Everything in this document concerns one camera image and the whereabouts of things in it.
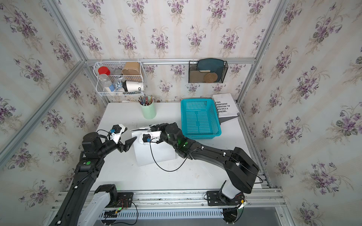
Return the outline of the white insulated delivery bag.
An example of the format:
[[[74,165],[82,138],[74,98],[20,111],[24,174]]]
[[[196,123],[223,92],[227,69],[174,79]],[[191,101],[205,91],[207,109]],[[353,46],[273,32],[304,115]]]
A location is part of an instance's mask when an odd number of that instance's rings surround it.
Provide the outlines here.
[[[150,128],[134,129],[131,130],[131,132],[132,137],[137,137],[136,141],[133,143],[133,147],[138,166],[141,167],[155,163],[153,158],[157,163],[176,159],[176,153],[174,149],[166,142],[159,144],[148,143],[146,145],[142,145],[139,142],[140,135],[144,132],[151,132]]]

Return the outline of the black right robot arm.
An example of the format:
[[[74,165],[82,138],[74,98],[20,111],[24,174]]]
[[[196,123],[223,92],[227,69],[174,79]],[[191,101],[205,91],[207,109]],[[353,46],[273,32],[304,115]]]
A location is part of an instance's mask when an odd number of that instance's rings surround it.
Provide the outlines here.
[[[205,146],[184,136],[175,122],[152,125],[150,131],[160,132],[159,142],[172,146],[181,158],[205,161],[224,169],[235,188],[235,191],[228,193],[226,186],[223,186],[222,194],[229,199],[240,192],[252,192],[259,167],[243,149],[235,147],[233,150],[224,150]]]

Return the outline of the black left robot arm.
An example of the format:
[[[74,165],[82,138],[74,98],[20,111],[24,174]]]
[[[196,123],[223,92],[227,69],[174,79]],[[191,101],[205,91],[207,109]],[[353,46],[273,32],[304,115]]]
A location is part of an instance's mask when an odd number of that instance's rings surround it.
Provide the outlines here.
[[[101,141],[101,135],[96,132],[83,137],[79,163],[74,171],[73,181],[57,214],[50,223],[51,226],[93,226],[99,219],[103,209],[117,198],[116,186],[107,184],[100,186],[91,203],[83,210],[86,198],[100,174],[105,163],[105,157],[118,150],[127,152],[136,138],[122,142],[112,139]]]

